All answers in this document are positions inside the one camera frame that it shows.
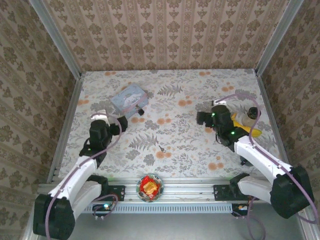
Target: wall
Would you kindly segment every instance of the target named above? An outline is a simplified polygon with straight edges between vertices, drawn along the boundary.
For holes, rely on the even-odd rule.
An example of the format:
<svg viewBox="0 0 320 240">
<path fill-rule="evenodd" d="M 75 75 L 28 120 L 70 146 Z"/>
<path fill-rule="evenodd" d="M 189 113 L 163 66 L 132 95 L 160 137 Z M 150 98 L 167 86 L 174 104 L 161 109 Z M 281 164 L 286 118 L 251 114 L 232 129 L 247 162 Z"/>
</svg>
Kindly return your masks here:
<svg viewBox="0 0 320 240">
<path fill-rule="evenodd" d="M 254 68 L 289 0 L 45 0 L 82 71 Z"/>
<path fill-rule="evenodd" d="M 305 0 L 262 74 L 291 164 L 320 201 L 320 1 Z"/>
<path fill-rule="evenodd" d="M 0 1 L 0 239 L 19 239 L 47 180 L 75 79 L 25 0 Z"/>
</svg>

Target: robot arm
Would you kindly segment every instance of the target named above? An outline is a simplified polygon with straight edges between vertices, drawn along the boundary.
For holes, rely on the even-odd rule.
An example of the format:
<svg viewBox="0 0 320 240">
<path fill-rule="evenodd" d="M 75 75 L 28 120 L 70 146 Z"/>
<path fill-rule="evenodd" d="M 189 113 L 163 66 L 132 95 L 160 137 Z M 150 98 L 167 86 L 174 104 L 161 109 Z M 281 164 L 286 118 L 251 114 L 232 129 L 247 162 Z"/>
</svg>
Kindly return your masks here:
<svg viewBox="0 0 320 240">
<path fill-rule="evenodd" d="M 277 159 L 255 141 L 253 141 L 253 146 L 249 134 L 241 127 L 234 126 L 225 101 L 214 105 L 211 112 L 198 112 L 196 120 L 199 125 L 205 123 L 206 127 L 213 128 L 222 145 L 245 158 L 266 178 L 266 180 L 261 180 L 246 173 L 234 177 L 230 180 L 229 187 L 234 196 L 241 193 L 263 200 L 271 204 L 275 211 L 286 219 L 307 207 L 308 200 L 279 167 L 280 165 L 294 176 L 314 201 L 307 171 L 302 166 L 292 167 Z M 275 160 L 278 165 L 261 154 L 255 146 L 258 146 L 268 157 Z"/>
<path fill-rule="evenodd" d="M 122 131 L 128 127 L 123 116 L 117 119 Z M 107 153 L 99 154 L 111 143 L 112 136 L 119 135 L 117 125 L 108 125 L 105 120 L 94 120 L 90 126 L 90 137 L 85 141 L 79 158 L 67 176 L 47 195 L 40 194 L 34 203 L 33 232 L 46 236 L 45 217 L 49 203 L 56 199 L 49 215 L 49 233 L 54 239 L 67 240 L 75 227 L 78 216 L 96 198 L 110 194 L 118 186 L 108 185 L 106 177 L 94 175 Z"/>
</svg>

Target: floral table surface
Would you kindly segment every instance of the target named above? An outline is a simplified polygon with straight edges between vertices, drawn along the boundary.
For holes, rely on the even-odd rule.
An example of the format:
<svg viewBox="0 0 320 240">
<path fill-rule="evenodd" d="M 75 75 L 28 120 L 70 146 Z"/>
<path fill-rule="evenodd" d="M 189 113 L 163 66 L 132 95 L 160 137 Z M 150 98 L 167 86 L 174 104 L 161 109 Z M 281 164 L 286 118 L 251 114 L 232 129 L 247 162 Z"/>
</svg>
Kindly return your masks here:
<svg viewBox="0 0 320 240">
<path fill-rule="evenodd" d="M 126 132 L 107 153 L 98 175 L 231 178 L 245 172 L 261 176 L 254 166 L 241 166 L 236 153 L 216 142 L 212 129 L 196 122 L 197 112 L 209 112 L 212 100 L 234 93 L 257 99 L 262 109 L 257 128 L 262 135 L 256 140 L 280 157 L 253 69 L 93 71 L 85 74 L 59 177 L 70 171 L 89 137 L 90 115 L 106 109 L 120 116 L 110 99 L 131 83 L 146 91 L 149 103 L 143 116 L 136 113 L 128 119 Z M 253 105 L 241 97 L 228 101 L 233 113 L 245 113 Z"/>
</svg>

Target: plate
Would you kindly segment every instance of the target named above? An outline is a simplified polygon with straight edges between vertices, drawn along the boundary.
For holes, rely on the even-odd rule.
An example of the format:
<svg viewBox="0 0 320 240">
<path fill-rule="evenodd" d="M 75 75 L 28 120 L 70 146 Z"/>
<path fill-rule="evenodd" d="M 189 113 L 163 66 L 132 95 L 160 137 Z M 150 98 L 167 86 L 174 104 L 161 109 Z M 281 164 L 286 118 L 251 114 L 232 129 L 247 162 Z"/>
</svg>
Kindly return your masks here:
<svg viewBox="0 0 320 240">
<path fill-rule="evenodd" d="M 155 183 L 158 185 L 160 185 L 160 189 L 159 189 L 159 192 L 155 195 L 155 197 L 151 200 L 150 197 L 145 194 L 143 191 L 140 191 L 140 186 L 141 186 L 141 182 L 142 180 L 146 177 L 146 176 L 149 176 L 149 178 L 153 179 L 155 181 Z M 140 178 L 140 180 L 138 181 L 138 183 L 136 184 L 136 193 L 138 194 L 138 197 L 146 202 L 146 203 L 152 203 L 152 202 L 155 202 L 159 199 L 159 197 L 163 194 L 164 192 L 164 183 L 163 181 L 161 180 L 160 177 L 158 177 L 157 175 L 155 174 L 147 174 L 147 175 L 144 175 L 142 178 Z"/>
</svg>

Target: purple cable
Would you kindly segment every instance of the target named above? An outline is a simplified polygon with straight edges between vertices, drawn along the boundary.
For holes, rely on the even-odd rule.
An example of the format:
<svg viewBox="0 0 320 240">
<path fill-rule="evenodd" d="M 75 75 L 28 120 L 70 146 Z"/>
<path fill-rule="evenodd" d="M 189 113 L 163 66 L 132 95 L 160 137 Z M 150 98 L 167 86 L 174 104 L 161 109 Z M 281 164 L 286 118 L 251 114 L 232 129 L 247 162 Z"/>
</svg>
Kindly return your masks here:
<svg viewBox="0 0 320 240">
<path fill-rule="evenodd" d="M 248 231 L 249 231 L 250 237 L 251 237 L 253 240 L 255 240 L 255 237 L 254 237 L 254 235 L 252 234 L 252 231 L 251 231 L 250 218 L 256 220 L 256 221 L 259 223 L 259 225 L 261 226 L 262 231 L 263 231 L 262 240 L 265 240 L 265 239 L 266 239 L 266 236 L 267 236 L 267 231 L 266 231 L 266 228 L 265 228 L 264 224 L 263 224 L 258 218 L 256 218 L 255 216 L 250 216 L 250 211 L 251 211 L 252 206 L 254 205 L 254 200 L 256 200 L 256 197 L 253 197 L 253 198 L 251 199 L 250 203 L 249 203 L 248 214 L 247 214 L 247 216 L 246 216 L 246 225 L 247 225 L 247 227 L 248 227 Z"/>
<path fill-rule="evenodd" d="M 113 206 L 113 208 L 105 215 L 106 216 L 109 216 L 116 208 L 117 204 L 118 204 L 118 196 L 115 195 L 115 194 L 108 194 L 108 195 L 105 195 L 105 196 L 101 196 L 101 197 L 98 197 L 96 198 L 95 200 L 93 200 L 92 202 L 97 202 L 99 200 L 102 200 L 102 199 L 105 199 L 105 198 L 108 198 L 108 197 L 114 197 L 115 198 L 115 204 Z M 98 211 L 98 209 L 101 209 L 103 208 L 102 206 L 96 206 L 94 209 L 93 209 L 93 216 L 96 216 L 96 212 Z"/>
<path fill-rule="evenodd" d="M 250 215 L 249 211 L 251 210 L 252 206 L 253 206 L 253 201 L 251 201 L 251 202 L 249 203 L 247 216 Z M 245 216 L 242 216 L 242 215 L 239 214 L 238 212 L 233 211 L 233 213 L 236 214 L 236 215 L 238 215 L 239 217 L 243 217 L 243 219 L 245 219 Z M 264 224 L 263 224 L 257 217 L 255 217 L 255 216 L 250 215 L 249 218 L 255 220 L 255 221 L 260 225 L 260 227 L 261 227 L 261 229 L 262 229 L 262 240 L 265 240 L 266 237 L 267 237 L 267 231 L 266 231 L 266 228 L 265 228 Z M 252 234 L 252 232 L 251 232 L 251 224 L 249 223 L 249 218 L 246 217 L 249 234 L 250 234 L 250 237 L 251 237 L 252 239 L 255 239 L 254 236 L 253 236 L 253 234 Z"/>
<path fill-rule="evenodd" d="M 72 178 L 72 176 L 77 172 L 77 170 L 82 167 L 84 164 L 86 164 L 88 161 L 94 159 L 95 157 L 99 156 L 100 154 L 103 154 L 105 152 L 107 152 L 109 149 L 113 148 L 119 141 L 120 137 L 121 137 L 121 134 L 122 134 L 122 127 L 121 127 L 121 124 L 120 122 L 118 121 L 118 119 L 114 116 L 109 116 L 105 113 L 94 113 L 91 115 L 91 118 L 93 116 L 96 116 L 96 115 L 105 115 L 107 116 L 108 118 L 113 118 L 115 123 L 119 126 L 119 136 L 118 138 L 115 140 L 114 143 L 110 144 L 108 147 L 106 147 L 106 149 L 88 157 L 86 160 L 84 160 L 83 162 L 81 162 L 79 164 L 78 167 L 76 167 L 72 172 L 71 174 L 66 178 L 66 180 L 64 181 L 64 183 L 61 185 L 60 189 L 56 192 L 56 194 L 54 195 L 54 197 L 52 198 L 52 200 L 50 201 L 49 203 L 49 206 L 48 206 L 48 209 L 46 210 L 46 214 L 45 214 L 45 220 L 44 220 L 44 226 L 45 226 L 45 236 L 46 236 L 46 239 L 47 240 L 51 240 L 51 237 L 50 237 L 50 232 L 49 232 L 49 216 L 50 216 L 50 211 L 51 211 L 51 208 L 55 202 L 55 200 L 57 199 L 57 197 L 59 196 L 59 194 L 61 193 L 61 190 L 66 186 L 66 184 L 69 182 L 69 180 Z"/>
</svg>

